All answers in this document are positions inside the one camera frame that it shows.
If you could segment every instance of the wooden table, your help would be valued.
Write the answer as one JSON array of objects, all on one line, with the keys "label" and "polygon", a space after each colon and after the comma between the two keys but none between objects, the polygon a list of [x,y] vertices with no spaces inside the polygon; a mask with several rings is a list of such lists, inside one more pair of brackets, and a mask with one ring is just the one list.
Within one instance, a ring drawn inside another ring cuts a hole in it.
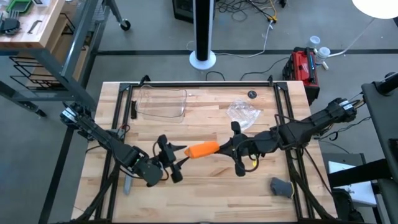
[{"label": "wooden table", "polygon": [[[310,115],[310,108],[302,82],[288,82],[289,93],[296,119]],[[103,83],[95,121],[104,129],[110,129],[118,82]],[[245,99],[261,113],[245,134],[252,136],[275,125],[277,113],[275,96],[269,87],[201,87],[187,88],[188,98],[185,118],[182,123],[166,123],[144,120],[140,114],[129,119],[131,130],[126,143],[135,145],[149,154],[154,141],[166,134],[176,145],[194,145],[203,141],[225,143],[233,135],[231,119],[226,114],[228,106],[237,99]],[[255,90],[258,97],[250,100],[249,90]],[[133,100],[137,100],[138,89]],[[317,141],[307,147],[323,178],[327,180],[325,166]],[[97,194],[104,166],[106,151],[99,148],[86,155],[80,185],[72,218],[82,214]],[[183,159],[183,151],[176,153],[177,160]],[[303,157],[310,189],[325,209],[336,217],[332,197],[309,161]],[[160,182],[148,188],[143,180],[134,180],[129,195],[123,194],[124,174],[119,177],[114,222],[295,222],[297,221],[293,201],[273,196],[269,183],[271,177],[289,180],[285,153],[277,150],[261,158],[257,171],[237,177],[234,162],[222,155],[211,155],[187,161],[182,169],[183,181],[173,184],[171,180]],[[304,214],[307,214],[305,200],[300,193]],[[104,211],[108,198],[105,198]]]},{"label": "wooden table", "polygon": [[[44,48],[49,41],[50,34],[54,28],[58,16],[62,10],[65,0],[51,0],[48,7],[36,7],[33,3],[27,14],[21,14],[18,18],[21,30],[13,36],[0,35],[0,48]],[[0,11],[7,17],[6,6]],[[32,34],[28,34],[30,27],[36,20],[41,20]]]}]

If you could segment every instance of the clear plastic container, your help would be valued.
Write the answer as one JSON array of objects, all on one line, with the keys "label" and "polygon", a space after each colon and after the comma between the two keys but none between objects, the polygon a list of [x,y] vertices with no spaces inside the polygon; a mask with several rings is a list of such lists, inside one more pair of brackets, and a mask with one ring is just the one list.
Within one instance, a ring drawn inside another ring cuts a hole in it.
[{"label": "clear plastic container", "polygon": [[139,91],[136,111],[144,119],[181,123],[187,104],[187,91],[143,85]]}]

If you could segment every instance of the clear plastic bag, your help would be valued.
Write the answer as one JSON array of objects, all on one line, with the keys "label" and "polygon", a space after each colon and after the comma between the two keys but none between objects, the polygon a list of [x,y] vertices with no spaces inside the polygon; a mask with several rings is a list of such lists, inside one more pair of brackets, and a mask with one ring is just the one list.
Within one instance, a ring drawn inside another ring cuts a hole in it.
[{"label": "clear plastic bag", "polygon": [[253,105],[242,99],[238,99],[230,104],[226,113],[232,121],[237,121],[241,126],[241,131],[244,131],[254,124],[261,110],[255,109]]}]

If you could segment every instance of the green object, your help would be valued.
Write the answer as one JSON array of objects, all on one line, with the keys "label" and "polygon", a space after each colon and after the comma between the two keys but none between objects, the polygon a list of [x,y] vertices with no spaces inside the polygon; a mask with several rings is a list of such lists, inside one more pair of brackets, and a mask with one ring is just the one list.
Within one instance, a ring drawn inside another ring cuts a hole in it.
[{"label": "green object", "polygon": [[7,12],[11,11],[19,12],[20,14],[26,13],[30,5],[32,4],[32,0],[12,0],[12,2],[7,7]]}]

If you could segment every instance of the gray floor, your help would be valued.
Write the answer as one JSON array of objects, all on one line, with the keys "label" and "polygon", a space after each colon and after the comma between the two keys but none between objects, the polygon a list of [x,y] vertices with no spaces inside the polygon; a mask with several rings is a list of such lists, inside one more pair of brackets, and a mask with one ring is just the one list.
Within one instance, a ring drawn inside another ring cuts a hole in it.
[{"label": "gray floor", "polygon": [[[118,0],[123,17],[132,24],[132,32],[123,33],[112,15],[104,32],[101,50],[181,50],[193,40],[191,24],[173,17],[171,1]],[[351,1],[290,1],[290,7],[278,8],[279,21],[269,34],[267,49],[292,49],[303,46],[311,35],[321,37],[322,44],[342,49],[370,21]],[[216,13],[213,49],[261,49],[267,23],[259,14],[248,11],[244,22],[231,20],[230,14]],[[398,28],[392,20],[377,20],[353,47],[354,49],[398,49]],[[213,70],[224,73],[227,80],[239,80],[244,72],[266,70],[286,55],[261,55],[250,59],[218,57]],[[330,58],[329,71],[318,69],[321,93],[311,106],[322,109],[336,97],[351,98],[360,92],[362,83],[380,80],[386,73],[398,70],[398,55],[346,55]],[[11,61],[0,57],[3,74],[14,74]],[[281,77],[284,63],[270,72]],[[98,99],[105,81],[137,81],[143,75],[153,80],[204,80],[189,65],[187,56],[98,57],[87,91]],[[253,75],[247,80],[265,80],[267,75]],[[210,80],[220,80],[211,76]],[[2,80],[10,83],[7,75]],[[38,103],[49,115],[38,119],[34,114],[0,98],[0,222],[35,223],[39,217],[53,168],[60,150],[65,126],[59,121],[60,103]],[[369,115],[362,107],[358,119]],[[383,157],[370,121],[341,134],[337,144],[350,152],[363,152],[367,161]],[[321,144],[323,152],[339,149]],[[65,172],[51,215],[51,222],[66,221],[72,212],[86,142],[75,137],[68,155]],[[366,221],[374,218],[366,215]]]}]

